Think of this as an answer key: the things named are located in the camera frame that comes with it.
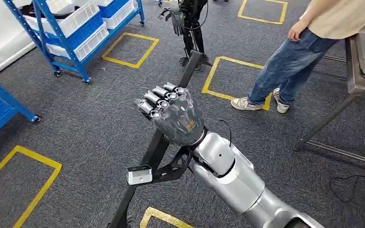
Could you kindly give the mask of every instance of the beige shirt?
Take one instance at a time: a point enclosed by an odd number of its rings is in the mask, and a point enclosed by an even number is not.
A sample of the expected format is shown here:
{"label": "beige shirt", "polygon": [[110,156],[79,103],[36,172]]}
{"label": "beige shirt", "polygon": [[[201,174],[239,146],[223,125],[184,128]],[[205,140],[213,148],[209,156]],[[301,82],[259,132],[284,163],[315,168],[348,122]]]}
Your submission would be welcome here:
{"label": "beige shirt", "polygon": [[[311,0],[308,8],[318,0]],[[308,28],[321,38],[343,39],[365,26],[365,0],[338,0],[333,7],[315,17]]]}

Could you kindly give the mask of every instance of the jeans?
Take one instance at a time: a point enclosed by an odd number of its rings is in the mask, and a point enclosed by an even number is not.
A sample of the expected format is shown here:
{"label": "jeans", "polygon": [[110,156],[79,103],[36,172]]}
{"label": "jeans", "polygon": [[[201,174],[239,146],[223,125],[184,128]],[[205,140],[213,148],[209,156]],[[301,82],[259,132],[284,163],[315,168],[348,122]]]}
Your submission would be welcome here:
{"label": "jeans", "polygon": [[261,70],[252,91],[248,92],[248,102],[253,105],[264,103],[269,93],[280,85],[278,101],[292,104],[313,68],[338,41],[320,38],[308,28],[300,34],[299,41],[286,39]]}

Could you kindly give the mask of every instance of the blue plastic bin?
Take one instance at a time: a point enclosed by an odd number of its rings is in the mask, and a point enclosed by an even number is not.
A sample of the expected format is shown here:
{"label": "blue plastic bin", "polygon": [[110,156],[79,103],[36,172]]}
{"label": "blue plastic bin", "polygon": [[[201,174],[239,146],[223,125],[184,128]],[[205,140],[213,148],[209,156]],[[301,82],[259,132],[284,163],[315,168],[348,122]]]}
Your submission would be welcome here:
{"label": "blue plastic bin", "polygon": [[[101,25],[103,24],[103,19],[100,13],[96,13],[92,18],[86,21],[80,28],[73,32],[69,37],[65,38],[72,49],[77,48],[83,43],[90,35],[92,35]],[[53,44],[57,46],[62,46],[59,38],[51,33],[45,33],[45,42],[48,44]]]}
{"label": "blue plastic bin", "polygon": [[98,6],[100,8],[100,14],[103,18],[110,18],[112,17],[121,7],[123,7],[128,0],[113,0],[107,6]]}

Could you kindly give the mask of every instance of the yellow floor marking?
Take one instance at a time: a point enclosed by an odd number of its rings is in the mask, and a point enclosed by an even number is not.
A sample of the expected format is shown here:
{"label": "yellow floor marking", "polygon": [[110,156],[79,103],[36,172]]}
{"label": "yellow floor marking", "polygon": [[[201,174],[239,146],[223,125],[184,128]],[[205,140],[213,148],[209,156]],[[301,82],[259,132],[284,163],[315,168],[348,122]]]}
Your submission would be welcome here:
{"label": "yellow floor marking", "polygon": [[170,223],[173,226],[176,226],[178,228],[194,228],[193,226],[190,226],[186,224],[185,222],[179,220],[178,218],[175,218],[169,214],[166,214],[162,211],[159,211],[157,209],[154,209],[152,207],[148,207],[146,209],[146,212],[141,220],[140,228],[146,228],[147,224],[149,223],[150,217],[156,217],[158,219],[161,219],[167,223]]}
{"label": "yellow floor marking", "polygon": [[282,12],[280,13],[279,21],[269,21],[269,20],[264,20],[264,19],[259,19],[259,18],[243,16],[243,10],[244,10],[245,5],[247,4],[247,0],[243,0],[237,16],[239,18],[245,18],[245,19],[249,19],[249,20],[256,20],[256,21],[259,21],[259,22],[265,22],[265,23],[270,23],[270,24],[275,24],[275,25],[283,25],[283,21],[285,20],[285,15],[286,15],[286,9],[288,8],[288,3],[284,2],[284,1],[277,1],[277,0],[263,0],[263,1],[269,1],[269,2],[275,2],[275,3],[282,4]]}
{"label": "yellow floor marking", "polygon": [[16,152],[20,152],[32,159],[35,159],[43,164],[49,165],[52,168],[54,168],[54,172],[48,178],[47,182],[45,182],[43,187],[40,189],[40,191],[37,193],[37,195],[34,197],[34,199],[31,201],[31,203],[27,206],[26,210],[23,212],[23,214],[20,216],[20,218],[16,221],[15,225],[13,226],[13,228],[20,228],[21,225],[24,223],[24,221],[26,221],[27,217],[30,215],[32,210],[35,208],[37,203],[43,197],[44,193],[51,186],[52,182],[58,176],[58,173],[61,170],[62,164],[58,163],[54,160],[51,160],[47,157],[44,157],[36,152],[30,151],[22,146],[15,146],[15,148],[13,148],[13,150],[0,162],[0,170],[6,165],[6,163],[8,163],[8,161],[15,155]]}
{"label": "yellow floor marking", "polygon": [[[122,38],[124,36],[131,36],[131,37],[138,37],[141,39],[148,39],[153,41],[152,45],[149,47],[149,49],[144,53],[144,55],[141,57],[141,59],[137,62],[137,63],[128,63],[122,60],[118,60],[115,58],[111,58],[108,57],[107,55],[114,49],[114,47],[122,40]],[[110,48],[104,52],[104,54],[102,55],[103,59],[108,60],[110,62],[113,63],[118,63],[121,65],[125,65],[125,66],[129,66],[132,68],[139,68],[141,66],[141,64],[144,62],[144,60],[147,58],[147,56],[150,54],[150,52],[153,50],[153,48],[156,46],[156,44],[159,42],[159,39],[157,38],[153,38],[153,37],[147,37],[147,36],[142,36],[142,35],[138,35],[138,34],[134,34],[134,33],[129,33],[129,32],[124,32],[115,42],[114,44],[112,44],[110,46]]]}
{"label": "yellow floor marking", "polygon": [[[244,62],[244,61],[241,61],[241,60],[237,60],[237,59],[233,59],[233,58],[229,58],[229,57],[225,57],[225,56],[216,57],[215,61],[213,62],[213,66],[212,66],[212,68],[211,68],[211,70],[208,74],[208,77],[205,80],[205,84],[202,87],[202,93],[210,94],[210,95],[217,96],[217,97],[220,97],[220,98],[224,98],[224,99],[227,99],[227,100],[234,99],[234,97],[232,97],[232,96],[222,94],[222,93],[218,93],[218,92],[215,92],[215,91],[212,91],[212,90],[209,89],[209,85],[211,84],[213,75],[215,74],[216,68],[218,67],[218,64],[219,64],[221,59],[224,59],[224,60],[227,60],[227,61],[230,61],[230,62],[234,62],[234,63],[238,63],[238,64],[242,64],[242,65],[246,65],[246,66],[250,66],[250,67],[255,67],[255,68],[258,68],[258,69],[263,68],[263,66],[261,66],[261,65],[248,63],[248,62]],[[262,106],[262,109],[269,110],[271,97],[272,97],[272,93],[270,93],[267,96],[267,98],[265,99],[265,102],[264,102],[264,105]]]}

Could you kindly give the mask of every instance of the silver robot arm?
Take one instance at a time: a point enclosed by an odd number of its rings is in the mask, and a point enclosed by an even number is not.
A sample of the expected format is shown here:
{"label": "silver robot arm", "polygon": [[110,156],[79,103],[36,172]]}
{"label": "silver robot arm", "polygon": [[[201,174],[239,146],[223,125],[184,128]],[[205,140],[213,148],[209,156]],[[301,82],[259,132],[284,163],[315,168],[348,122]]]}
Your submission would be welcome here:
{"label": "silver robot arm", "polygon": [[205,136],[191,163],[194,175],[216,192],[254,228],[323,228],[310,216],[281,201],[265,188],[253,164],[227,139]]}
{"label": "silver robot arm", "polygon": [[265,188],[253,164],[229,140],[205,130],[201,110],[186,88],[166,83],[135,104],[167,140],[190,148],[194,175],[254,228],[323,228]]}

